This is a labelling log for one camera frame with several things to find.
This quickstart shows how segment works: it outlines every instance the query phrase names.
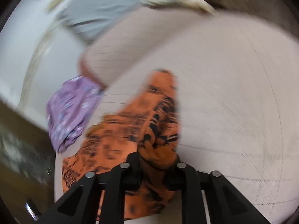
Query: brown cloth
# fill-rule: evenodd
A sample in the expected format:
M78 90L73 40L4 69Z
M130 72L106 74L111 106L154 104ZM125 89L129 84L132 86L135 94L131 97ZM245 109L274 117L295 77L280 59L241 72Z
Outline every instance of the brown cloth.
M138 151L144 180L139 191L126 192L125 220L159 213L173 196L162 180L177 158L178 128L174 77L169 71L156 71L140 96L118 114L107 115L101 124L92 126L80 150L63 160L63 191L86 172L110 171Z

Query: silver bolt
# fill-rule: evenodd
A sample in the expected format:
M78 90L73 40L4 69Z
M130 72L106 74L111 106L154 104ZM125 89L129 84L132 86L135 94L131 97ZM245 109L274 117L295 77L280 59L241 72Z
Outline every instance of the silver bolt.
M121 168L128 168L128 167L130 167L130 164L128 162L123 162L123 163L120 164L120 167Z
M89 178L89 179L91 179L93 176L95 176L95 173L92 172L92 171L90 171L90 172L88 172L88 173L85 174L85 177Z
M214 177L220 177L222 174L219 171L215 170L215 171L212 171L212 175Z
M186 163L184 163L184 162L179 162L176 166L178 168L185 168L185 167L187 167Z

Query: brown floor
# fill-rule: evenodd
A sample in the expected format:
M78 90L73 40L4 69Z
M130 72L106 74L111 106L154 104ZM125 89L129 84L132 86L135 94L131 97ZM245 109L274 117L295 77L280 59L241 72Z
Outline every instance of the brown floor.
M11 142L7 140L7 135L12 139ZM34 162L37 173L30 173L30 165L14 165L15 162L8 157L8 152L17 156L21 153L21 157L27 158L27 161L32 159L31 164ZM0 195L11 214L20 223L34 223L25 209L25 203L29 198L41 213L54 203L51 172L54 171L54 161L55 152L48 134L0 102Z

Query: crumpled purple cloth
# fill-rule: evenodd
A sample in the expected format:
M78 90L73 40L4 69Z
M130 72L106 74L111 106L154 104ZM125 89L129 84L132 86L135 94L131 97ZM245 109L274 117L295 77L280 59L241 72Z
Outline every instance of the crumpled purple cloth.
M86 77L66 81L47 104L48 131L56 152L63 152L82 134L102 88Z

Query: crumpled fabric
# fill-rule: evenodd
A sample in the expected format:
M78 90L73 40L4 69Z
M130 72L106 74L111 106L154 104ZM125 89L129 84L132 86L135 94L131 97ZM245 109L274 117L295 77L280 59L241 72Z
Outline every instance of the crumpled fabric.
M174 77L169 71L156 71L131 104L118 114L104 116L88 130L79 151L63 160L63 191L86 172L110 171L138 151L144 179L139 191L126 192L125 220L160 213L174 194L162 180L177 160L178 130Z
M63 152L82 135L102 97L102 88L84 76L66 81L46 108L48 132L56 152Z

